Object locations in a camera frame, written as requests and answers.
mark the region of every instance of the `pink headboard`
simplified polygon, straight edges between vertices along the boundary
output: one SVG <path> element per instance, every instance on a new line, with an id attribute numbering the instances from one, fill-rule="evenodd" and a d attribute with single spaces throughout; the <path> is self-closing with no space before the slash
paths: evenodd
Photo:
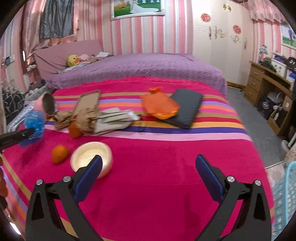
<path id="1" fill-rule="evenodd" d="M 97 55 L 101 51 L 103 49 L 98 40 L 86 40 L 36 50 L 34 51 L 34 59 L 41 78 L 46 79 L 48 76 L 56 74 L 58 70 L 67 68 L 66 62 L 71 54 Z"/>

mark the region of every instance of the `white wardrobe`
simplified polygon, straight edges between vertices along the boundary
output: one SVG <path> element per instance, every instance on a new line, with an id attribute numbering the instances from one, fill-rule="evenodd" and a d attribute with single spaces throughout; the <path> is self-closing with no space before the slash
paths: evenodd
<path id="1" fill-rule="evenodd" d="M 228 0 L 192 0 L 192 9 L 193 55 L 222 70 L 227 82 L 246 86 L 254 46 L 248 10 Z M 203 14 L 210 16 L 209 22 L 202 20 Z"/>

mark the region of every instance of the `metal screw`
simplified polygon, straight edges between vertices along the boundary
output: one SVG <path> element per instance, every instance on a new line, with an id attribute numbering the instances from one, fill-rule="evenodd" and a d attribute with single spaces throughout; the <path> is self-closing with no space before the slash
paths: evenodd
<path id="1" fill-rule="evenodd" d="M 261 186 L 261 182 L 260 182 L 259 180 L 256 180 L 256 181 L 255 181 L 255 184 L 256 184 L 257 186 Z"/>
<path id="2" fill-rule="evenodd" d="M 227 181 L 229 181 L 230 183 L 233 183 L 235 181 L 235 178 L 232 176 L 227 177 Z"/>
<path id="3" fill-rule="evenodd" d="M 71 181 L 71 177 L 70 176 L 65 176 L 63 178 L 63 181 L 66 182 L 66 183 L 68 183 L 69 181 Z"/>
<path id="4" fill-rule="evenodd" d="M 42 179 L 39 179 L 39 180 L 37 180 L 37 182 L 36 182 L 36 184 L 39 186 L 39 185 L 41 185 L 43 183 L 43 180 Z"/>

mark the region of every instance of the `red paper cut decoration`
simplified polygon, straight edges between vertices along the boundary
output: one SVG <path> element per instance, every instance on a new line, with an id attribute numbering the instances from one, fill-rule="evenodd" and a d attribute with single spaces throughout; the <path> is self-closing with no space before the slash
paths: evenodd
<path id="1" fill-rule="evenodd" d="M 237 25 L 233 26 L 233 30 L 235 31 L 236 34 L 241 34 L 242 33 L 242 29 Z"/>
<path id="2" fill-rule="evenodd" d="M 206 23 L 211 21 L 211 16 L 208 15 L 207 13 L 203 13 L 200 18 L 202 19 L 202 21 L 204 21 Z"/>

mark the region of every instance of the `gray curtain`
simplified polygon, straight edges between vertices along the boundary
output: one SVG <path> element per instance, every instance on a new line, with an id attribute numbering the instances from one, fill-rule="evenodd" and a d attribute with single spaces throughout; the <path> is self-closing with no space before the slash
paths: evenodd
<path id="1" fill-rule="evenodd" d="M 40 19 L 40 39 L 73 34 L 74 0 L 47 0 Z"/>

